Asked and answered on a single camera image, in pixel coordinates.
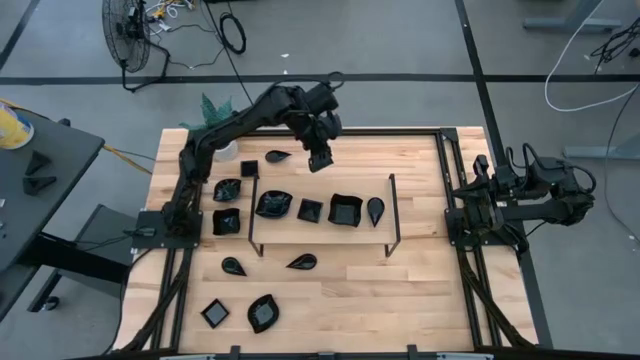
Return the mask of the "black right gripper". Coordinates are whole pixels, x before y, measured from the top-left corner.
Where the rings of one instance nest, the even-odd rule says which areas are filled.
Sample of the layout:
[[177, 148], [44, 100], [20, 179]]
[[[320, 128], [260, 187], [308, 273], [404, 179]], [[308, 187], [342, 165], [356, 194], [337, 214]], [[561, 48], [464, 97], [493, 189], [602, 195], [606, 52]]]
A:
[[501, 165], [495, 169], [494, 179], [486, 173], [477, 175], [473, 182], [454, 190], [453, 196], [463, 201], [522, 200], [524, 184], [524, 177], [509, 165]]

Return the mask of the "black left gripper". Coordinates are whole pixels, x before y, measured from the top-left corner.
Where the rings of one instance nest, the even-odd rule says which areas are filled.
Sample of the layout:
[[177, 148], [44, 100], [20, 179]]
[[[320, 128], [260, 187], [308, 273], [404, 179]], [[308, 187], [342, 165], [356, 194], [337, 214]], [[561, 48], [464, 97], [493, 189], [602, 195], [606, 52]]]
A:
[[[327, 147], [328, 140], [335, 140], [342, 133], [342, 122], [337, 114], [328, 112], [320, 118], [308, 118], [306, 124], [299, 133], [299, 140], [305, 150]], [[323, 149], [319, 153], [312, 154], [308, 167], [311, 173], [333, 164], [330, 148]]]

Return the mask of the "wooden riser shelf black legs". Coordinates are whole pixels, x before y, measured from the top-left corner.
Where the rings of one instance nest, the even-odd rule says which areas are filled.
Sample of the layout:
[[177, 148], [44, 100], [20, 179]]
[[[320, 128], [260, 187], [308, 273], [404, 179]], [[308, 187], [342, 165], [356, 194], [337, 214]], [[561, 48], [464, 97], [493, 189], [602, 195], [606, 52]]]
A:
[[[401, 243], [400, 216], [396, 176], [265, 176], [254, 184], [251, 209], [255, 210], [260, 196], [268, 190], [280, 190], [293, 196], [289, 212], [280, 219], [250, 215], [249, 241], [258, 254], [266, 245], [381, 245], [384, 255], [390, 257]], [[332, 196], [356, 196], [363, 200], [361, 221], [357, 228], [336, 225], [328, 221]], [[385, 212], [373, 227], [367, 202], [379, 197], [385, 203]], [[323, 203], [318, 223], [299, 220], [297, 214], [303, 198]]]

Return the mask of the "snake plant in white pot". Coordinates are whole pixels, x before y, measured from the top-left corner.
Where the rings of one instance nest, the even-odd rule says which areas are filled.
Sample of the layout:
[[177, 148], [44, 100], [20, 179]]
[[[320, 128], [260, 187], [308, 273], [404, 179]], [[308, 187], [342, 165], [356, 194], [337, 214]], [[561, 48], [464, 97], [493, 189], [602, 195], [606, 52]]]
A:
[[[210, 129], [230, 117], [233, 111], [231, 99], [228, 99], [223, 104], [216, 106], [205, 94], [201, 95], [200, 108], [203, 117], [203, 122], [201, 124], [195, 125], [180, 122], [179, 126], [189, 131]], [[213, 159], [215, 162], [230, 162], [234, 160], [237, 155], [238, 144], [233, 140], [219, 147], [214, 153]]]

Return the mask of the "wooden desk grey legs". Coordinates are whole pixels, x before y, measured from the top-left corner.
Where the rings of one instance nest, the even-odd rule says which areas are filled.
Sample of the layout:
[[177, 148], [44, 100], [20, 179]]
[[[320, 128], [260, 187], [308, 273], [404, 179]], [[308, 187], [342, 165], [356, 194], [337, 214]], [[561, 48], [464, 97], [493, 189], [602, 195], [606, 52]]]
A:
[[[605, 21], [595, 19], [593, 15], [598, 11], [604, 0], [579, 0], [576, 9], [573, 13], [565, 18], [527, 18], [523, 27], [525, 29], [542, 29], [542, 30], [559, 30], [563, 32], [569, 32], [571, 37], [565, 44], [560, 55], [558, 56], [555, 64], [546, 76], [544, 81], [544, 99], [546, 104], [554, 111], [560, 113], [574, 113], [584, 111], [599, 106], [614, 103], [619, 100], [625, 100], [624, 106], [627, 106], [633, 95], [640, 94], [640, 83], [636, 84], [630, 90], [617, 95], [613, 98], [605, 99], [599, 102], [590, 103], [578, 107], [567, 108], [558, 107], [554, 105], [549, 96], [549, 83], [554, 76], [557, 68], [561, 64], [567, 50], [571, 46], [573, 40], [579, 35], [583, 29], [593, 30], [595, 32], [607, 32], [616, 27], [619, 27], [619, 23], [612, 21]], [[615, 159], [615, 160], [631, 160], [640, 161], [640, 133], [631, 136], [625, 142], [613, 146], [613, 136], [619, 124], [622, 114], [614, 120], [611, 132], [608, 135], [606, 146], [569, 146], [565, 147], [563, 154], [568, 158], [585, 158], [585, 159]]]

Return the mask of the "black floor fan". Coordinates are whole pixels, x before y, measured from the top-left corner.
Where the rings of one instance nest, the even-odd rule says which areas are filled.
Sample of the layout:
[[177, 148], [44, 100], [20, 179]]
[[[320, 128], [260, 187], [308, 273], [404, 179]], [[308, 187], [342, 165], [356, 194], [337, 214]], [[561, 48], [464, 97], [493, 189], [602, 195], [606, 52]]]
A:
[[[151, 29], [145, 0], [102, 0], [101, 18], [104, 39], [116, 65], [120, 68], [122, 87], [135, 93], [166, 78], [170, 52], [150, 39]], [[161, 73], [135, 85], [127, 84], [127, 75], [145, 68], [151, 49], [164, 55]]]

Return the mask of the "black desk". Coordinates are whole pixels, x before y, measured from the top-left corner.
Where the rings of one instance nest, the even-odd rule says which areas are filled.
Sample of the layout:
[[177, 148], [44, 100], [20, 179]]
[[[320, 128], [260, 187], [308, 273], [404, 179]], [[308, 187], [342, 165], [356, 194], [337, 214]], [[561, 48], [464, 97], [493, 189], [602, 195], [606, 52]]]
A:
[[[0, 321], [42, 266], [119, 284], [128, 266], [88, 252], [43, 231], [51, 217], [94, 162], [104, 140], [46, 117], [18, 109], [35, 134], [24, 147], [0, 149]], [[33, 152], [51, 162], [38, 176], [56, 181], [36, 195], [23, 191], [23, 178]]]

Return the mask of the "black triangular part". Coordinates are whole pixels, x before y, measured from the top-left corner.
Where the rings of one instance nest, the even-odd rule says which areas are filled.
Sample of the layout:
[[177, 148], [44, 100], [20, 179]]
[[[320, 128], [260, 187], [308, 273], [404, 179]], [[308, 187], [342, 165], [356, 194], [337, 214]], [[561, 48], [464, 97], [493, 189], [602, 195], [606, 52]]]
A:
[[37, 171], [49, 165], [50, 163], [51, 163], [51, 159], [48, 156], [46, 156], [45, 154], [39, 151], [33, 150], [31, 154], [31, 158], [25, 170], [25, 175], [32, 176]]
[[24, 177], [22, 179], [23, 192], [29, 196], [37, 196], [40, 191], [57, 181], [55, 176]]

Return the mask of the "white wipes canister yellow label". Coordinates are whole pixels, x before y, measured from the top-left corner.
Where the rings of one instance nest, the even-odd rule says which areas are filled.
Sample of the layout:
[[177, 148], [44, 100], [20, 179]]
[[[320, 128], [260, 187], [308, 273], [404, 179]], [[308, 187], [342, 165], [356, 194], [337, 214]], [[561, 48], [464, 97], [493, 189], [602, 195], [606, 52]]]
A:
[[7, 104], [0, 102], [0, 148], [15, 150], [27, 145], [35, 134], [33, 125]]

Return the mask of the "black aluminium rig frame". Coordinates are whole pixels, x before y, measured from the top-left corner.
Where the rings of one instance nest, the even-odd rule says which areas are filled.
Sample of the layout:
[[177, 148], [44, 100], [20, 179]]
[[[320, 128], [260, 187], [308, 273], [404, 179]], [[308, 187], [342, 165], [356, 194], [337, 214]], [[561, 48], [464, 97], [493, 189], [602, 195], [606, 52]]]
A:
[[[430, 128], [354, 129], [332, 144], [334, 162], [311, 173], [307, 154], [290, 135], [259, 135], [239, 141], [240, 160], [257, 160], [259, 177], [396, 176], [401, 243], [390, 257], [381, 245], [266, 245], [258, 254], [249, 241], [254, 184], [246, 179], [234, 207], [237, 234], [216, 236], [211, 217], [220, 205], [213, 185], [200, 203], [205, 218], [194, 251], [181, 331], [182, 353], [242, 354], [464, 351], [472, 346], [457, 256], [446, 233], [445, 182], [471, 174], [474, 158], [488, 150], [479, 127], [458, 130], [461, 159]], [[271, 164], [270, 150], [291, 153]], [[287, 265], [298, 256], [317, 257], [312, 270]], [[238, 259], [247, 276], [223, 272], [221, 261]], [[255, 334], [249, 306], [272, 294], [279, 319]], [[229, 310], [215, 329], [201, 315], [214, 299]]]

